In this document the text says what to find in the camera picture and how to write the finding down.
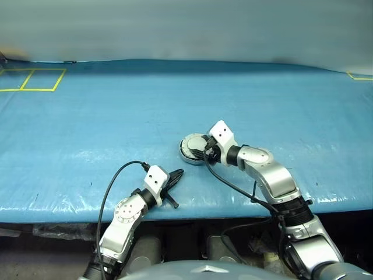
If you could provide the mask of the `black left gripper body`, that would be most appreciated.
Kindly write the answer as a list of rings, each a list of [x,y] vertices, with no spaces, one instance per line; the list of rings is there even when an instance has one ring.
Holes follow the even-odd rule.
[[[167,182],[166,186],[161,191],[161,199],[167,200],[174,209],[177,209],[179,207],[179,203],[170,195],[170,181]]]

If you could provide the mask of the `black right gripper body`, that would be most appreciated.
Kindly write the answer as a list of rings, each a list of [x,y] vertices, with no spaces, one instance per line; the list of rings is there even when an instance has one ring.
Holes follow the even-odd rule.
[[[210,136],[210,139],[206,141],[205,149],[207,161],[211,165],[221,163],[221,151],[217,145],[217,141],[212,136]]]

